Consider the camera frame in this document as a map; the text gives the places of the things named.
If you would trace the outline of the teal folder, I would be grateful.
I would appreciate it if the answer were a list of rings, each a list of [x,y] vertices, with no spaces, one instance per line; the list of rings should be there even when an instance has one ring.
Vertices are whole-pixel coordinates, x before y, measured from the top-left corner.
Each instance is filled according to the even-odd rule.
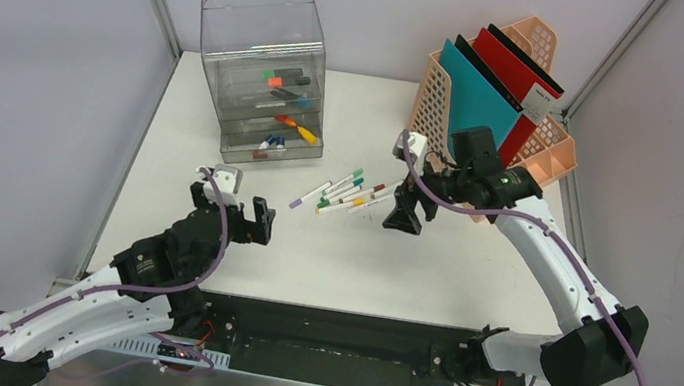
[[[449,152],[454,154],[453,134],[475,127],[489,128],[495,146],[501,148],[522,115],[519,102],[462,35],[445,40],[438,63],[451,80]]]

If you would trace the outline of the orange red short marker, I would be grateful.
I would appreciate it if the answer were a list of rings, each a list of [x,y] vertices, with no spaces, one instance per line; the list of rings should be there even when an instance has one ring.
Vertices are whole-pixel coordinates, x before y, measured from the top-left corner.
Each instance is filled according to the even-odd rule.
[[[275,119],[279,121],[282,124],[285,124],[286,126],[297,128],[298,124],[296,121],[294,121],[292,118],[287,117],[286,115],[276,115]]]

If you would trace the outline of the blue cap black highlighter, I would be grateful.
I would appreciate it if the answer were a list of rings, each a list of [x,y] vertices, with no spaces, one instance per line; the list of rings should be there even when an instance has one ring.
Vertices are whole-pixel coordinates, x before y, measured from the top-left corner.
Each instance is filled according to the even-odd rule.
[[[293,92],[290,92],[286,89],[280,88],[273,88],[270,91],[270,94],[273,95],[273,97],[277,98],[277,100],[280,100],[287,105],[293,105],[294,107],[301,107],[301,108],[310,108],[312,107],[312,100],[302,96],[302,95],[297,95]]]

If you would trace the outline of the orange cap black highlighter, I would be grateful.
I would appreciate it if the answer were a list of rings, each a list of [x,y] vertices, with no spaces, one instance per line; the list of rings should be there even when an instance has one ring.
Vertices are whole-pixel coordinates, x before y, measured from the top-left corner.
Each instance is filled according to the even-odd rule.
[[[283,88],[283,87],[298,87],[298,86],[308,86],[310,84],[310,78],[307,76],[293,76],[293,77],[282,77],[274,76],[267,79],[267,84],[269,87]]]

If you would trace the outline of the green cap black highlighter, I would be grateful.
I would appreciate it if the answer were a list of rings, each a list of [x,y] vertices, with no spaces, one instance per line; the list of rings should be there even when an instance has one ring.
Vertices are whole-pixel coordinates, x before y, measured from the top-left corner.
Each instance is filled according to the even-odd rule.
[[[262,72],[262,78],[264,80],[269,80],[270,78],[292,78],[292,77],[301,77],[303,75],[303,69],[302,68],[280,68],[280,69],[273,69],[273,70],[265,70]]]

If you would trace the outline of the red folder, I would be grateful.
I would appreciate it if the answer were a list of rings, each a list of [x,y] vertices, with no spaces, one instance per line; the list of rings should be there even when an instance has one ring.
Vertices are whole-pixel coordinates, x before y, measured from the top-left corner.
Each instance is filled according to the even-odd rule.
[[[482,28],[472,46],[522,107],[519,120],[498,150],[508,167],[565,89],[494,24]]]

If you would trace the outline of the clear grey drawer organizer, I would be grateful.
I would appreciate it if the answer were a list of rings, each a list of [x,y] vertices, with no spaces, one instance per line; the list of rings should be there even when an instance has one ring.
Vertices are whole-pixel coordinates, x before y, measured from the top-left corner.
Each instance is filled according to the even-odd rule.
[[[200,58],[226,163],[322,157],[327,51],[315,1],[201,0]],[[302,68],[310,84],[282,89],[311,99],[312,107],[287,105],[270,94],[274,87],[262,72],[289,67]],[[318,143],[306,143],[297,128],[280,123],[276,115],[292,118]],[[270,134],[285,138],[284,151],[258,149]],[[254,150],[268,158],[255,160]]]

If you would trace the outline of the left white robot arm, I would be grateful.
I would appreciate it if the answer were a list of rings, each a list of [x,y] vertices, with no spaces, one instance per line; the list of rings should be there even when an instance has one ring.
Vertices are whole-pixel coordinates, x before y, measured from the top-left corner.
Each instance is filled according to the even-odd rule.
[[[135,241],[107,266],[24,309],[0,311],[0,386],[33,386],[59,366],[124,338],[173,330],[190,337],[207,316],[201,282],[231,243],[267,245],[276,210],[253,197],[254,217],[210,182],[190,186],[194,208]]]

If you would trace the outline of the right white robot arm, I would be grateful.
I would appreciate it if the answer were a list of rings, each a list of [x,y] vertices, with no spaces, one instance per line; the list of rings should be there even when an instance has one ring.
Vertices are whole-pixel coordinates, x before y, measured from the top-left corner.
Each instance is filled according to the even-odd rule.
[[[419,234],[418,208],[427,221],[439,208],[481,213],[532,272],[560,331],[537,335],[484,329],[467,343],[461,372],[476,384],[513,372],[544,378],[550,386],[603,386],[637,373],[649,326],[642,310],[625,308],[599,283],[561,235],[540,185],[527,168],[502,165],[487,128],[457,133],[454,145],[456,161],[434,171],[425,164],[426,137],[399,133],[392,154],[408,172],[393,193],[395,207],[384,227]]]

